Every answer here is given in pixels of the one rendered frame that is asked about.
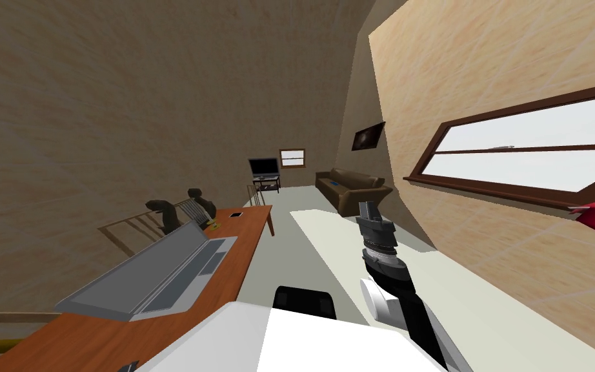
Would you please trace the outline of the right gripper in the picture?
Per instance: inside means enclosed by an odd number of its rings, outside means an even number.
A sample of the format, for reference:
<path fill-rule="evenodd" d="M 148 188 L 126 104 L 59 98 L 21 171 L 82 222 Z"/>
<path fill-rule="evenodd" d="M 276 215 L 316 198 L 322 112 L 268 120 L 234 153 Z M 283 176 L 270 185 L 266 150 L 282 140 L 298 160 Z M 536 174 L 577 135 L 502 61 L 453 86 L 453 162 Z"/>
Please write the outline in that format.
<path fill-rule="evenodd" d="M 394 223 L 383 220 L 373 201 L 359 202 L 359 216 L 356 217 L 364 245 L 375 251 L 395 251 L 398 246 Z"/>

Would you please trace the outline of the brown sofa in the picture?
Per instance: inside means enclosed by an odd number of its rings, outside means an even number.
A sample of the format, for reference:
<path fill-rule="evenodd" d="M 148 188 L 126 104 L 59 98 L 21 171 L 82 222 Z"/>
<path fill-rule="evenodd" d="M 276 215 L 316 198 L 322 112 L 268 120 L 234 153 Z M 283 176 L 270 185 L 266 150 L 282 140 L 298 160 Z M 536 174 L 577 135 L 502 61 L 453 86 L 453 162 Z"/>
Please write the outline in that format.
<path fill-rule="evenodd" d="M 383 178 L 340 168 L 316 173 L 315 187 L 343 218 L 358 216 L 360 202 L 379 205 L 393 190 Z"/>

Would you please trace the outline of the small brown-framed window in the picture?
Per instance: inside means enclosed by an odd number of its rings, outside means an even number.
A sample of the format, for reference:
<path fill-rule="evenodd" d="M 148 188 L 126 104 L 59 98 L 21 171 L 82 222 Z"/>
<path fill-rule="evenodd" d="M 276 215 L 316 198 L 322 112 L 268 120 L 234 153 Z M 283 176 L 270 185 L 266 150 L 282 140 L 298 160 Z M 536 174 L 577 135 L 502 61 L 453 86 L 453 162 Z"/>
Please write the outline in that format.
<path fill-rule="evenodd" d="M 304 168 L 305 165 L 304 149 L 281 149 L 279 151 L 279 160 L 282 169 Z"/>

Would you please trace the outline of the black television on stand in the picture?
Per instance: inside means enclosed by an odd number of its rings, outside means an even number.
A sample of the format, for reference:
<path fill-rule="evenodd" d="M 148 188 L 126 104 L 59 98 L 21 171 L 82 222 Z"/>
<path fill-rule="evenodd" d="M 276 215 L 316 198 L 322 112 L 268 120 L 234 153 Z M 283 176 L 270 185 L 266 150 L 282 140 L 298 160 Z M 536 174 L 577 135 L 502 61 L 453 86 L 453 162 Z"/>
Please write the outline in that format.
<path fill-rule="evenodd" d="M 280 190 L 279 161 L 277 158 L 248 159 L 252 172 L 252 184 L 260 191 Z"/>

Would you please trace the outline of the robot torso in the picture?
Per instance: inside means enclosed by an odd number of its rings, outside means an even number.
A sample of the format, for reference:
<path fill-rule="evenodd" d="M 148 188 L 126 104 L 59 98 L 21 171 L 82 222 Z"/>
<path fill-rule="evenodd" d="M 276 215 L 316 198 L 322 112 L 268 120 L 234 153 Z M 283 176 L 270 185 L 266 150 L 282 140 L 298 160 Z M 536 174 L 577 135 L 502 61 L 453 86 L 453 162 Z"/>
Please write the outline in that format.
<path fill-rule="evenodd" d="M 445 372 L 397 331 L 229 302 L 136 372 Z"/>

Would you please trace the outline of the large brown-framed window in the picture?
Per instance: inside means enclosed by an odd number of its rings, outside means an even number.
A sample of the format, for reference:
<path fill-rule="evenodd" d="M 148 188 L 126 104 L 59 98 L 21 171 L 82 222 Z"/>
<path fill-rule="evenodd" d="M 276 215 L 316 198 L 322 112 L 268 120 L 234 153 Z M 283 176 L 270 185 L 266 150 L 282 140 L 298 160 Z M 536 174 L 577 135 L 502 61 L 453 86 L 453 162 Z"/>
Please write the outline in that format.
<path fill-rule="evenodd" d="M 595 202 L 595 87 L 442 123 L 408 181 L 564 210 Z"/>

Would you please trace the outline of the grey laptop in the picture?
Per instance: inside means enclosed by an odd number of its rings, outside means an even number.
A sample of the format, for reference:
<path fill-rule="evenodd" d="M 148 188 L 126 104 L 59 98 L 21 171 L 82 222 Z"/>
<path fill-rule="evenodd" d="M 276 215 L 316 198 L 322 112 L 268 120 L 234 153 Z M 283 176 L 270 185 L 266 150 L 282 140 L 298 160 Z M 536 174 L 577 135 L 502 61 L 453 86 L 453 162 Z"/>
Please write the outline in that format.
<path fill-rule="evenodd" d="M 59 313 L 134 322 L 188 311 L 236 242 L 182 225 L 55 305 Z"/>

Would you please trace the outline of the brown wooden table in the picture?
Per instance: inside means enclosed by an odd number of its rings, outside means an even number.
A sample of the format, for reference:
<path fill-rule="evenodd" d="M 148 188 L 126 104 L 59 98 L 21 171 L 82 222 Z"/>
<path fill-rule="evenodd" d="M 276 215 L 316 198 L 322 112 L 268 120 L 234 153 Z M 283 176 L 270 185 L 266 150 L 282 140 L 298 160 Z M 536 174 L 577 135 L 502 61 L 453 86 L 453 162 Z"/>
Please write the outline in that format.
<path fill-rule="evenodd" d="M 235 236 L 232 250 L 184 313 L 117 322 L 63 314 L 0 356 L 0 372 L 117 372 L 133 361 L 148 362 L 227 302 L 236 300 L 271 207 L 223 209 L 221 227 L 209 238 Z M 242 216 L 230 218 L 235 212 Z"/>

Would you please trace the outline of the dark picture on wall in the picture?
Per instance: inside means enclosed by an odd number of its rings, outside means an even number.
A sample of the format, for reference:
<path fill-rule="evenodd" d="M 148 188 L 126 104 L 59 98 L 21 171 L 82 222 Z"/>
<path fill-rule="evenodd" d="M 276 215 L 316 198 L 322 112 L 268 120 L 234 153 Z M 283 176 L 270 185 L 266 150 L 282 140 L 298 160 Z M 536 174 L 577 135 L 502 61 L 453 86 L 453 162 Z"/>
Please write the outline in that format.
<path fill-rule="evenodd" d="M 375 149 L 385 127 L 385 122 L 375 124 L 369 128 L 359 130 L 355 133 L 352 143 L 352 151 Z"/>

